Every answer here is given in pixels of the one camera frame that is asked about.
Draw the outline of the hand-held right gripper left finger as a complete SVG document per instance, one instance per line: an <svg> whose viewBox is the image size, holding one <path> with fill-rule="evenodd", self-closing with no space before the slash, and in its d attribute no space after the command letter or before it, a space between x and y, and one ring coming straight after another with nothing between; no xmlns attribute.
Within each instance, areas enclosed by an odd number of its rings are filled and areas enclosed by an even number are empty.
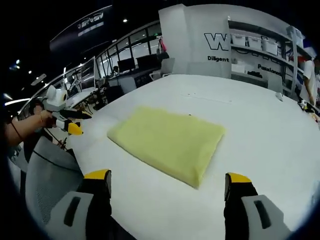
<svg viewBox="0 0 320 240"><path fill-rule="evenodd" d="M112 214L112 171L96 170L83 176L51 210L46 232L52 240L91 240L108 225Z"/></svg>

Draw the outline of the person's left hand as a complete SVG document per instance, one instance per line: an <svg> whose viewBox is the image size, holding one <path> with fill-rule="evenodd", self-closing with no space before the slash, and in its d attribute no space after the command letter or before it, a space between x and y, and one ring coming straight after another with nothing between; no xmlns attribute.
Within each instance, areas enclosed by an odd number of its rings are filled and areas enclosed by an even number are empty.
<svg viewBox="0 0 320 240"><path fill-rule="evenodd" d="M43 110L40 113L40 121L41 124L44 128L56 128L56 118L52 115L51 112L47 111L47 110Z"/></svg>

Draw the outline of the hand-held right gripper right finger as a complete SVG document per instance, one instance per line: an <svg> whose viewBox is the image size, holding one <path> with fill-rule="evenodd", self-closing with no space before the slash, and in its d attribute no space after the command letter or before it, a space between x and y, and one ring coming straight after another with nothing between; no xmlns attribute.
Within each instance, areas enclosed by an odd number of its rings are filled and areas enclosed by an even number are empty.
<svg viewBox="0 0 320 240"><path fill-rule="evenodd" d="M226 240L285 240L292 233L284 213L244 175L225 174L224 202Z"/></svg>

